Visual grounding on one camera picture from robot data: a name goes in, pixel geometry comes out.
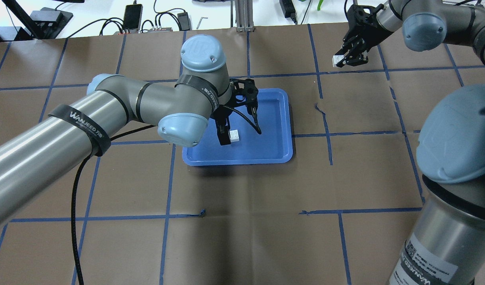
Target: blue tray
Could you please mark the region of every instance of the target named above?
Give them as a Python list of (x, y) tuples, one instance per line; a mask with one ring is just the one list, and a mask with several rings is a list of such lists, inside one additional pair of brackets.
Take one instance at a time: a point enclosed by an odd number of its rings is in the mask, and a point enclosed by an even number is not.
[[(237, 108), (250, 118), (246, 107)], [(282, 89), (260, 89), (258, 94), (258, 123), (262, 135), (239, 115), (230, 115), (230, 129), (238, 130), (239, 140), (221, 146), (216, 125), (209, 119), (208, 128), (199, 144), (183, 148), (183, 160), (191, 166), (284, 163), (293, 155), (292, 130), (288, 96)]]

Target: robotic arm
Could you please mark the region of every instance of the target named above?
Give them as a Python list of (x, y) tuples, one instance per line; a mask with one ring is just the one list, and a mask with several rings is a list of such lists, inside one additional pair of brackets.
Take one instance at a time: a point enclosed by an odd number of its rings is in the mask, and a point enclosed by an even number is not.
[(485, 9), (444, 4), (441, 0), (388, 0), (376, 8), (352, 5), (349, 31), (333, 65), (368, 63), (367, 52), (403, 27), (406, 46), (431, 50), (441, 43), (473, 47), (485, 65)]
[[(352, 5), (333, 65), (363, 65), (367, 52), (402, 25), (406, 46), (473, 47), (485, 65), (485, 9), (441, 0)], [(430, 190), (388, 285), (472, 285), (485, 261), (485, 85), (460, 88), (427, 118), (417, 162)]]
[(85, 157), (103, 155), (110, 137), (130, 120), (157, 125), (167, 141), (192, 147), (213, 117), (220, 144), (230, 144), (228, 117), (246, 105), (260, 130), (258, 89), (253, 80), (228, 77), (218, 40), (190, 38), (181, 60), (185, 68), (174, 88), (100, 74), (86, 97), (60, 105), (48, 119), (0, 146), (0, 226)]

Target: qr code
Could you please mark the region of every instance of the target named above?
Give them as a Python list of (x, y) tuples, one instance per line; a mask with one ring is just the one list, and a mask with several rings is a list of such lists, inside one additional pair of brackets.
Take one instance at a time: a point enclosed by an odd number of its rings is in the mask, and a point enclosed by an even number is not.
[(417, 249), (415, 249), (411, 241), (409, 241), (405, 247), (405, 251), (410, 257), (413, 257), (413, 255), (417, 252)]

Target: small white block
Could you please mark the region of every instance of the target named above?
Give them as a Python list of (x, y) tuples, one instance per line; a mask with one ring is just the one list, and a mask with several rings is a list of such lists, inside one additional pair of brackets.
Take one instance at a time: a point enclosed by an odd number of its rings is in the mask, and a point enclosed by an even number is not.
[(231, 143), (239, 141), (239, 132), (237, 130), (232, 130), (228, 133), (228, 137), (230, 137)]
[(332, 67), (336, 67), (336, 65), (344, 59), (344, 55), (335, 55), (332, 57)]

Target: blue cap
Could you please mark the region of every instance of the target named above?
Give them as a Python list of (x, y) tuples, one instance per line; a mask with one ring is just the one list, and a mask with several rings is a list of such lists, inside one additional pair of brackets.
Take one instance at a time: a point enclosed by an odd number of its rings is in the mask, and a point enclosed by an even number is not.
[(183, 44), (181, 62), (194, 72), (213, 72), (221, 68), (227, 58), (219, 40), (214, 36), (198, 34)]
[(98, 87), (98, 85), (103, 80), (105, 80), (105, 79), (107, 79), (107, 78), (109, 78), (111, 76), (123, 76), (123, 75), (119, 75), (119, 74), (105, 74), (105, 73), (98, 74), (97, 76), (95, 76), (93, 78), (93, 80), (91, 81), (91, 83), (88, 84), (87, 90), (86, 90), (86, 94), (89, 95), (89, 94), (93, 93), (96, 90), (96, 87)]
[(403, 22), (406, 46), (413, 51), (431, 50), (439, 46), (447, 36), (447, 24), (433, 13), (417, 13)]
[(438, 183), (460, 183), (485, 174), (485, 84), (460, 88), (426, 119), (417, 163)]
[(158, 123), (158, 134), (170, 143), (190, 148), (199, 144), (208, 127), (208, 119), (188, 112), (171, 114)]

